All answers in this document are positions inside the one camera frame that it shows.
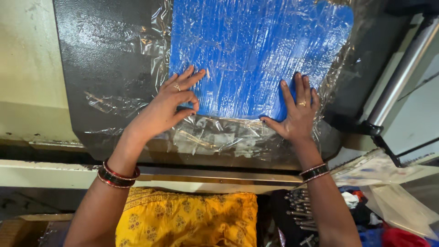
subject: yellow printed cloth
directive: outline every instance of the yellow printed cloth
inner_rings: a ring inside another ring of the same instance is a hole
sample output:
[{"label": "yellow printed cloth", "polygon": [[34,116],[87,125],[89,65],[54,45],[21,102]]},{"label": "yellow printed cloth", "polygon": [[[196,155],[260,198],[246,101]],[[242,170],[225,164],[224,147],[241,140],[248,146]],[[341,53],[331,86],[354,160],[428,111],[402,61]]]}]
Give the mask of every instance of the yellow printed cloth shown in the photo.
[{"label": "yellow printed cloth", "polygon": [[117,247],[256,246],[253,193],[191,196],[131,188]]}]

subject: blue foam pad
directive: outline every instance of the blue foam pad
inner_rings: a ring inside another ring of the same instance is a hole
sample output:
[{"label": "blue foam pad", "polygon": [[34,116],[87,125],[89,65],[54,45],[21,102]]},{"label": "blue foam pad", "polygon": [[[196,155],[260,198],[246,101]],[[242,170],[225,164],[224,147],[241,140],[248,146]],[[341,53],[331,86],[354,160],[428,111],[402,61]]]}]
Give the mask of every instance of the blue foam pad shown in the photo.
[{"label": "blue foam pad", "polygon": [[206,69],[198,114],[281,121],[296,71],[318,88],[353,25],[350,7],[314,0],[174,0],[169,73]]}]

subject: hand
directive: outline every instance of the hand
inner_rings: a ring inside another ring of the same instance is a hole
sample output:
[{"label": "hand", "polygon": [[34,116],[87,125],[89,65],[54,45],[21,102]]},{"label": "hand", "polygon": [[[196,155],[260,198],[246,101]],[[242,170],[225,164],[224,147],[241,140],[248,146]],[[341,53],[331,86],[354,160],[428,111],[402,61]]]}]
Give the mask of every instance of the hand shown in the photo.
[{"label": "hand", "polygon": [[[198,98],[188,89],[205,75],[202,69],[192,73],[191,65],[180,76],[174,74],[160,87],[158,95],[143,109],[136,118],[126,127],[128,132],[140,138],[144,144],[154,136],[172,128],[183,118],[194,115],[200,108]],[[193,109],[184,109],[177,112],[177,106],[184,102],[192,102]]]},{"label": "hand", "polygon": [[287,83],[284,80],[281,81],[282,94],[287,106],[287,118],[281,123],[269,117],[261,117],[261,120],[296,146],[304,141],[312,140],[313,120],[320,103],[316,89],[313,88],[312,92],[310,90],[308,76],[296,73],[294,80],[296,83],[297,104],[294,103]]}]

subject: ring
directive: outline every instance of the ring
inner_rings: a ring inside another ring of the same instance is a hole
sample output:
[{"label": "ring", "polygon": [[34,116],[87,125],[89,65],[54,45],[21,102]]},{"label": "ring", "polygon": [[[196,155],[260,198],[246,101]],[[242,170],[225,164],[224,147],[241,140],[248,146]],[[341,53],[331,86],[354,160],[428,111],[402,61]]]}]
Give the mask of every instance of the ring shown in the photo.
[{"label": "ring", "polygon": [[176,89],[178,89],[178,91],[180,91],[181,92],[181,90],[180,90],[180,85],[177,83],[177,84],[175,84],[174,85],[174,87],[176,88]]}]

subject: bangle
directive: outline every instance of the bangle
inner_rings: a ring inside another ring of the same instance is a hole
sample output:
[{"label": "bangle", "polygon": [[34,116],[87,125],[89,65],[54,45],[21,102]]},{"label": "bangle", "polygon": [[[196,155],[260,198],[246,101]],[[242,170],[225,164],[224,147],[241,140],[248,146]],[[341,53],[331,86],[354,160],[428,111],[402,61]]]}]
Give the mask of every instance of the bangle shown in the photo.
[{"label": "bangle", "polygon": [[122,180],[136,180],[136,178],[138,178],[138,177],[140,176],[140,170],[139,170],[138,167],[136,167],[136,168],[134,169],[134,173],[133,173],[133,176],[132,176],[132,177],[126,177],[126,176],[121,175],[121,174],[119,174],[119,173],[113,171],[112,169],[110,169],[110,168],[108,167],[107,162],[108,162],[108,159],[106,159],[106,160],[104,161],[104,169],[105,169],[108,173],[110,173],[112,176],[114,176],[114,177],[116,177],[116,178],[119,178],[119,179],[122,179]]},{"label": "bangle", "polygon": [[329,173],[328,165],[326,163],[323,163],[319,166],[301,172],[299,175],[302,176],[303,183],[307,183],[313,179],[316,179],[328,173]]},{"label": "bangle", "polygon": [[115,188],[121,188],[121,189],[127,189],[134,185],[136,180],[122,180],[119,179],[113,174],[108,173],[104,167],[99,168],[97,171],[98,178],[105,184],[115,187]]}]

